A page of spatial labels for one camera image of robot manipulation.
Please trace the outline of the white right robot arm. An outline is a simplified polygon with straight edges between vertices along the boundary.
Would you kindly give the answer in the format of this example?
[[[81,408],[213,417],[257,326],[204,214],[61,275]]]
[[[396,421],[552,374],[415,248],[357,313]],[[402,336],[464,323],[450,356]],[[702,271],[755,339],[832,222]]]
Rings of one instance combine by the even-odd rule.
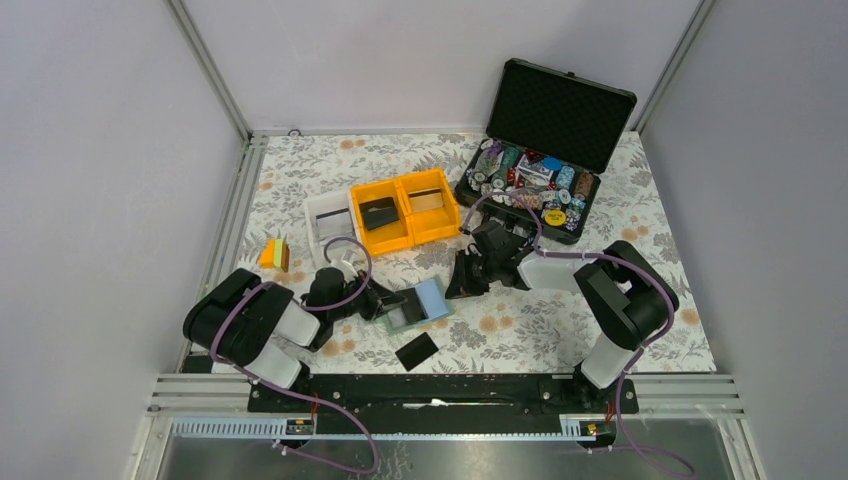
[[[534,240],[489,220],[471,231],[472,243],[457,251],[448,299],[482,296],[491,284],[519,290],[579,292],[601,335],[577,366],[575,402],[597,412],[613,398],[613,385],[649,339],[673,320],[679,299],[629,242],[601,252],[542,250]]]

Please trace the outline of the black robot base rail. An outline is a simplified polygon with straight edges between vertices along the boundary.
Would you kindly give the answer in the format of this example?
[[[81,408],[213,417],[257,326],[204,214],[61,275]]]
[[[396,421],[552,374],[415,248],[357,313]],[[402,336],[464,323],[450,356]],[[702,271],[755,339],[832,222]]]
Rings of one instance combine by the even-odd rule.
[[[247,409],[302,414],[322,435],[358,433],[352,417],[373,435],[561,434],[561,416],[603,422],[640,410],[632,381],[597,390],[569,374],[309,373],[292,389],[320,402],[257,385]]]

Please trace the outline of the yellow double storage bin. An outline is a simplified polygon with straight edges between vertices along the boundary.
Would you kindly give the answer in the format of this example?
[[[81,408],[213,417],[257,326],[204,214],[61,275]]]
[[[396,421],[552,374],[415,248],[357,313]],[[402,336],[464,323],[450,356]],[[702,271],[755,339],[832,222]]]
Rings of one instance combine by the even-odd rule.
[[[443,207],[413,213],[408,194],[429,189],[442,191]],[[356,185],[349,192],[358,240],[372,256],[405,250],[459,234],[459,205],[447,176],[441,168]],[[359,204],[383,197],[394,198],[400,214],[399,221],[376,230],[366,231],[362,223]]]

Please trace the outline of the black credit card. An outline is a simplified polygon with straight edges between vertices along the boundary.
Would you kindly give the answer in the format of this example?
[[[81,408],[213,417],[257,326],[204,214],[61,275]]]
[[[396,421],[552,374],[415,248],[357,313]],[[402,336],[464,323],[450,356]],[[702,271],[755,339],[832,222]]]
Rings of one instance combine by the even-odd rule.
[[[395,351],[400,364],[406,372],[411,372],[420,364],[431,358],[439,351],[439,347],[427,332],[423,332],[413,340]]]

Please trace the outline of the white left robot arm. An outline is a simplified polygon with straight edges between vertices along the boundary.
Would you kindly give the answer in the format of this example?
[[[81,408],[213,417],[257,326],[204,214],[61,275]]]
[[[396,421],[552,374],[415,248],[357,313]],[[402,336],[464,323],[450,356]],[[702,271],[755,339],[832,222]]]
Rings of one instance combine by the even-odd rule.
[[[309,367],[276,346],[275,338],[316,352],[332,338],[336,323],[353,316],[373,321],[408,302],[364,270],[347,278],[342,269],[322,268],[296,298],[292,290],[239,268],[192,307],[182,332],[213,360],[273,382],[272,398],[296,411],[309,401],[311,387],[301,377]]]

